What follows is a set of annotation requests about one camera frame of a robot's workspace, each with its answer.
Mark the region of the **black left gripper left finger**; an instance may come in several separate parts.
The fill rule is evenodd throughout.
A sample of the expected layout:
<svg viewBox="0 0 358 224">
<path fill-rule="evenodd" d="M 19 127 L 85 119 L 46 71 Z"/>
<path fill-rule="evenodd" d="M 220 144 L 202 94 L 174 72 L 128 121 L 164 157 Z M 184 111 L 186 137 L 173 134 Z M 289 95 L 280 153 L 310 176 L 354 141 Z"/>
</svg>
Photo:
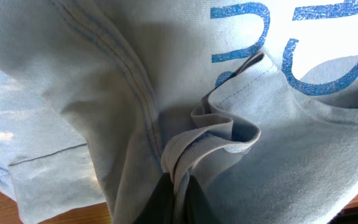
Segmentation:
<svg viewBox="0 0 358 224">
<path fill-rule="evenodd" d="M 173 212 L 173 184 L 169 173 L 164 173 L 143 211 L 133 224 L 170 224 Z"/>
</svg>

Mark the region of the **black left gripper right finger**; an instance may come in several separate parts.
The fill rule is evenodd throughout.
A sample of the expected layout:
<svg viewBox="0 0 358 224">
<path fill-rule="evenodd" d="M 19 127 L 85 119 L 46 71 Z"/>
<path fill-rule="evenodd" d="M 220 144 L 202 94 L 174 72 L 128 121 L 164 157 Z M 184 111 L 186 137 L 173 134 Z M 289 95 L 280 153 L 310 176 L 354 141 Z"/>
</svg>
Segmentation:
<svg viewBox="0 0 358 224">
<path fill-rule="evenodd" d="M 186 224 L 221 224 L 196 177 L 190 176 L 185 194 Z"/>
</svg>

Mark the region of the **light blue printed t-shirt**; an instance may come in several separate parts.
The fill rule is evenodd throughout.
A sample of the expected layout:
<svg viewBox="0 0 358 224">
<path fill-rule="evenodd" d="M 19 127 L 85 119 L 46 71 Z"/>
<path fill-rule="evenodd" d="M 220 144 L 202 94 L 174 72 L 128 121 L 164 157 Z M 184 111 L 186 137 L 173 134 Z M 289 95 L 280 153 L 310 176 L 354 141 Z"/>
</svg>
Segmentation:
<svg viewBox="0 0 358 224">
<path fill-rule="evenodd" d="M 0 1 L 0 191 L 24 223 L 161 176 L 221 223 L 328 223 L 358 194 L 358 0 Z"/>
</svg>

